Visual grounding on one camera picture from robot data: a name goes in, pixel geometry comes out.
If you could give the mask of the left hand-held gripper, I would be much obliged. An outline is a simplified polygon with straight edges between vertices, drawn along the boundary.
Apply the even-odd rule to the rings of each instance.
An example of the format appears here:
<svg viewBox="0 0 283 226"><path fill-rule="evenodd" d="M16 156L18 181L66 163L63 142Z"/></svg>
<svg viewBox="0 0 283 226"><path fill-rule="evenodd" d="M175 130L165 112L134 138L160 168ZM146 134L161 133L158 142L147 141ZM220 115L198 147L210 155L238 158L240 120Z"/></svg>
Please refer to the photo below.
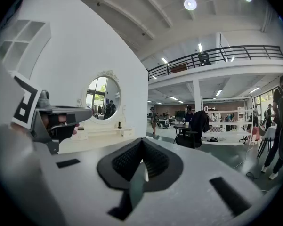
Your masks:
<svg viewBox="0 0 283 226"><path fill-rule="evenodd" d="M67 124L58 124L59 115L66 117ZM72 136L75 125L92 115L88 108L51 105L46 90L16 71L9 73L0 63L0 125L13 122L28 129L51 154L58 154L59 144Z"/></svg>

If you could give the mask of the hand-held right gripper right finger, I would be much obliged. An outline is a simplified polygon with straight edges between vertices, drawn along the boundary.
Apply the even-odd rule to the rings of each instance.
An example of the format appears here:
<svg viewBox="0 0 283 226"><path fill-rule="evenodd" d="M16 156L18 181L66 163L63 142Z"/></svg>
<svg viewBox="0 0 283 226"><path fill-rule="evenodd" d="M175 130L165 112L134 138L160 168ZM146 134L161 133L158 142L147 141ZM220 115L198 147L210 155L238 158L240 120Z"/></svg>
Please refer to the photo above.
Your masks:
<svg viewBox="0 0 283 226"><path fill-rule="evenodd" d="M168 189L145 193L131 214L132 226L247 226L276 194L266 194L246 176L214 156L194 149L153 140L183 161L183 173ZM225 204L211 179L223 178L250 207L238 216Z"/></svg>

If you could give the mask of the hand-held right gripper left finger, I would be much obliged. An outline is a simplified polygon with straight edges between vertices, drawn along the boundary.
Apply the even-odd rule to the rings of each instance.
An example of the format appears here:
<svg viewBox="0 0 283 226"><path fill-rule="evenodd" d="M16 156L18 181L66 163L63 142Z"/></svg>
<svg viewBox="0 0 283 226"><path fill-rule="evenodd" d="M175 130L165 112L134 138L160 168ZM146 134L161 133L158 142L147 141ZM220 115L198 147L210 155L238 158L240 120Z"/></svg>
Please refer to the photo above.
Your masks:
<svg viewBox="0 0 283 226"><path fill-rule="evenodd" d="M108 214L119 205L122 191L107 187L97 173L102 157L130 142L59 155L51 155L46 146L38 144L43 176L65 217L65 226L142 226L142 218L135 213L124 221Z"/></svg>

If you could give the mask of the cream dressing table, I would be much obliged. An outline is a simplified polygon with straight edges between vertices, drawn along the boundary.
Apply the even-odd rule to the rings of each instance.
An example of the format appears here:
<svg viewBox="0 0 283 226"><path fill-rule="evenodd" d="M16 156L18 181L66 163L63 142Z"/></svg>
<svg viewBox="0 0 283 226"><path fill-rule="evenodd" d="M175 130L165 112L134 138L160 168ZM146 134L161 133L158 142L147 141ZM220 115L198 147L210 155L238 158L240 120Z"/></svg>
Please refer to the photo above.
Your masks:
<svg viewBox="0 0 283 226"><path fill-rule="evenodd" d="M145 125L136 127L123 123L122 128L118 129L118 123L100 124L92 120L81 122L80 125L84 127L84 130L78 131L76 128L77 134L60 143L59 154L88 151L146 136ZM135 135L124 138L121 135L121 130L124 129L133 129Z"/></svg>

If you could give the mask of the round ornate white-framed mirror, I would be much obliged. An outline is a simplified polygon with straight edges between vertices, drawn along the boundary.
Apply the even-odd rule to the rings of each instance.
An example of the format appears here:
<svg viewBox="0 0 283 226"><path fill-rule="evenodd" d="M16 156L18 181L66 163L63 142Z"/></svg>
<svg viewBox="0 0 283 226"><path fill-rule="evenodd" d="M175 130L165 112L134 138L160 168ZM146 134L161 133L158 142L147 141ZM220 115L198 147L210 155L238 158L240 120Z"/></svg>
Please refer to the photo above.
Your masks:
<svg viewBox="0 0 283 226"><path fill-rule="evenodd" d="M82 96L77 99L77 106L91 109L93 115L90 120L95 122L126 123L121 87L113 70L99 72L83 89Z"/></svg>

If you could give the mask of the black office chair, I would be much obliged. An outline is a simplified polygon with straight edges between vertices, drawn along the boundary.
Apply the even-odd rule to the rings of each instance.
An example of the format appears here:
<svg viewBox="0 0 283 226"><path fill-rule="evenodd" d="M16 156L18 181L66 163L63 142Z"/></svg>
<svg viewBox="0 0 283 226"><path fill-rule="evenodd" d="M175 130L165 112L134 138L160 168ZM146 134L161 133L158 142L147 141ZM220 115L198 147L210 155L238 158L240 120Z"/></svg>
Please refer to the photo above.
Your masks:
<svg viewBox="0 0 283 226"><path fill-rule="evenodd" d="M183 146L183 147L187 147L187 148L192 148L192 149L198 148L202 145L202 140L199 143L195 142L195 139L194 139L195 134L196 132L193 132L191 129L190 136L175 137L174 143L176 143L177 145Z"/></svg>
<svg viewBox="0 0 283 226"><path fill-rule="evenodd" d="M202 140L202 134L210 130L209 117L205 111L197 111L191 120L191 129L196 132L194 135L195 142Z"/></svg>

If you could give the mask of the white shelving rack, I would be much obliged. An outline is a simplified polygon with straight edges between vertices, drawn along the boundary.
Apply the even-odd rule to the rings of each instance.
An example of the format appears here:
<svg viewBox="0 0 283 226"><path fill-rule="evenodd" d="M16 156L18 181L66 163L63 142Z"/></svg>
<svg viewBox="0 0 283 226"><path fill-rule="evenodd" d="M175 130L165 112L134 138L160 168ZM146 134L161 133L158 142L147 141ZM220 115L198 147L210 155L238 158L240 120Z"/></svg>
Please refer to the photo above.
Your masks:
<svg viewBox="0 0 283 226"><path fill-rule="evenodd" d="M252 96L201 99L210 129L202 139L220 145L244 145L252 139L254 99Z"/></svg>

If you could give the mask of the black table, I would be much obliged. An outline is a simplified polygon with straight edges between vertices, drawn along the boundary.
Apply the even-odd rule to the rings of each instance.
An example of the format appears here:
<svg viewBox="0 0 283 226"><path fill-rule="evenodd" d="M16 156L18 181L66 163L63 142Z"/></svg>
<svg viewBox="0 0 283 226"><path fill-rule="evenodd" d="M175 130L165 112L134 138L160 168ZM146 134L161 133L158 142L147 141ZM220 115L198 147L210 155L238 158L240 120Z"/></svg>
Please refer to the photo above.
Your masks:
<svg viewBox="0 0 283 226"><path fill-rule="evenodd" d="M176 137L188 137L191 134L190 127L185 126L184 124L174 125L174 129L176 132Z"/></svg>

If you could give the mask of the pink shell chair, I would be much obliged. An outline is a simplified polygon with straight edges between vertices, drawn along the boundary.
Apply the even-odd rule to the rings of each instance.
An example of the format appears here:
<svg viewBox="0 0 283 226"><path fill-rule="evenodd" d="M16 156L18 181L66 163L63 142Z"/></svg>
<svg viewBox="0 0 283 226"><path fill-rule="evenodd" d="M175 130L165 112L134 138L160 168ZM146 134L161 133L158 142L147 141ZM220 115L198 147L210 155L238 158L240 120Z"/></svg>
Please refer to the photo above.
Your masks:
<svg viewBox="0 0 283 226"><path fill-rule="evenodd" d="M247 132L251 133L251 136L248 135L247 139L250 141L260 141L260 133L259 127L252 127L251 125L248 126Z"/></svg>

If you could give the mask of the white shell chair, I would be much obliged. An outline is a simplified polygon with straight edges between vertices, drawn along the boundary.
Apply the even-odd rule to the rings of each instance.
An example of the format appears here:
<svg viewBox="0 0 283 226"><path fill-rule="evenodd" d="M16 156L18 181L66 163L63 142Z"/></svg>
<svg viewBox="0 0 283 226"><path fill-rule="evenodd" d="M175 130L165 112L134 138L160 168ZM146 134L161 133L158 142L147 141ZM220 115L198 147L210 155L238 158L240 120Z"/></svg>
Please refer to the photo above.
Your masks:
<svg viewBox="0 0 283 226"><path fill-rule="evenodd" d="M268 127L267 130L263 130L263 128L259 125L259 134L261 136L261 142L258 148L258 155L257 155L258 159L262 156L265 148L267 148L267 152L270 151L272 147L272 143L275 138L275 131L276 131L276 126L271 126Z"/></svg>

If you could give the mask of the brown wooden desk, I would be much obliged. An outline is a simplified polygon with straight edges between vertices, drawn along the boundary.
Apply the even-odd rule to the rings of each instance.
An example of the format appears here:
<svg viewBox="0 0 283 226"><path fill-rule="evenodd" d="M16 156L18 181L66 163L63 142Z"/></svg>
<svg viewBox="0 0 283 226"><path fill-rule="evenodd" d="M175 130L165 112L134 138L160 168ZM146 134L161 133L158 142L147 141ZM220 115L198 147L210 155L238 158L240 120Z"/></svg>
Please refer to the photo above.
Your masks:
<svg viewBox="0 0 283 226"><path fill-rule="evenodd" d="M172 66L170 68L170 73L178 73L188 69L188 63L181 63L179 65Z"/></svg>

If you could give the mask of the dark mesh office chair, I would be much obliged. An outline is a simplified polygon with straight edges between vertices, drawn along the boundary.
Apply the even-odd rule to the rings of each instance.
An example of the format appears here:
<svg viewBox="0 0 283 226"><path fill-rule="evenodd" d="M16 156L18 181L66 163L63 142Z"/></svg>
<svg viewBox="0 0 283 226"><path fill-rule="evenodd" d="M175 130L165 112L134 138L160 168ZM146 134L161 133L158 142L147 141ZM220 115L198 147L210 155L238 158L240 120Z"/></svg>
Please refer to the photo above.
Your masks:
<svg viewBox="0 0 283 226"><path fill-rule="evenodd" d="M208 53L200 53L198 55L198 59L200 61L199 67L211 64L211 62L209 61L209 54Z"/></svg>

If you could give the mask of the black metal railing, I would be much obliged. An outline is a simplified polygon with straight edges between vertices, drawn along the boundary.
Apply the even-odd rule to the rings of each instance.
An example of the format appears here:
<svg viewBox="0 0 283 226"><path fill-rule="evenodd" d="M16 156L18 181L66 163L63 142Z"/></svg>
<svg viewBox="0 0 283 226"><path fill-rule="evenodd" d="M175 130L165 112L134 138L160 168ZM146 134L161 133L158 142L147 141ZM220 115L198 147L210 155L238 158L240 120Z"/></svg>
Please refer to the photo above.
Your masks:
<svg viewBox="0 0 283 226"><path fill-rule="evenodd" d="M200 53L209 54L209 61L211 62L211 65L215 65L221 62L229 63L241 60L247 61L254 59L283 60L283 52L279 46L239 45L220 47L183 56L170 62L167 62L163 65L159 65L153 69L149 69L148 81L154 81L158 78L172 74L170 73L170 68L181 63L188 63L187 70L199 68L200 61L198 59L198 55Z"/></svg>

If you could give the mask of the white wall cubby shelf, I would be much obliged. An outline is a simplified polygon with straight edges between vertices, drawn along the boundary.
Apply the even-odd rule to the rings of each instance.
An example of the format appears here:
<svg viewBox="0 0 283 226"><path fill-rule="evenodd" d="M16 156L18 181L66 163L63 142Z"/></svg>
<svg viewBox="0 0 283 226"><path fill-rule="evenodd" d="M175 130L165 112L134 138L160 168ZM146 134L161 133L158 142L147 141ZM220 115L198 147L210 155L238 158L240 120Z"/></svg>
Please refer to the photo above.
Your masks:
<svg viewBox="0 0 283 226"><path fill-rule="evenodd" d="M9 72L17 71L29 79L50 39L49 22L16 20L3 34L0 61Z"/></svg>

